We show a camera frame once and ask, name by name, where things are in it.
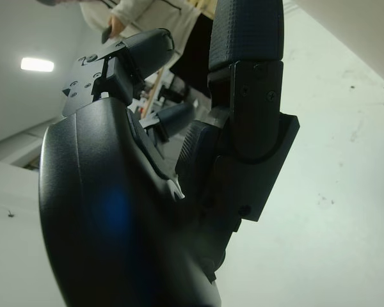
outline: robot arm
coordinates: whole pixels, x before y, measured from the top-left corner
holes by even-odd
[[[218,1],[214,108],[192,123],[177,175],[127,109],[171,58],[167,30],[77,61],[40,171],[44,241],[68,306],[221,306],[215,272],[230,236],[259,219],[299,129],[279,112],[282,42],[282,0]]]

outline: ceiling light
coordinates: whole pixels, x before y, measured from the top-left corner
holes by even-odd
[[[21,69],[35,72],[52,72],[54,63],[44,59],[23,58],[21,60]]]

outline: screw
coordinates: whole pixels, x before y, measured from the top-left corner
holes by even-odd
[[[249,88],[249,86],[247,86],[247,85],[242,86],[242,88],[241,88],[241,95],[242,95],[243,97],[248,96],[248,95],[249,95],[249,92],[250,92],[250,88]]]
[[[244,216],[248,216],[251,211],[252,211],[252,208],[250,208],[249,206],[242,206],[240,207],[238,213],[240,216],[244,217]]]
[[[268,99],[269,102],[275,102],[276,101],[276,98],[277,98],[277,94],[275,91],[270,91],[266,98]]]
[[[98,55],[92,54],[91,56],[88,57],[87,62],[91,63],[91,62],[94,62],[96,59],[98,59]]]
[[[264,73],[265,70],[264,70],[263,65],[261,65],[261,64],[255,65],[255,67],[253,68],[253,71],[255,72],[256,78],[262,79],[263,77],[265,77],[265,73]]]

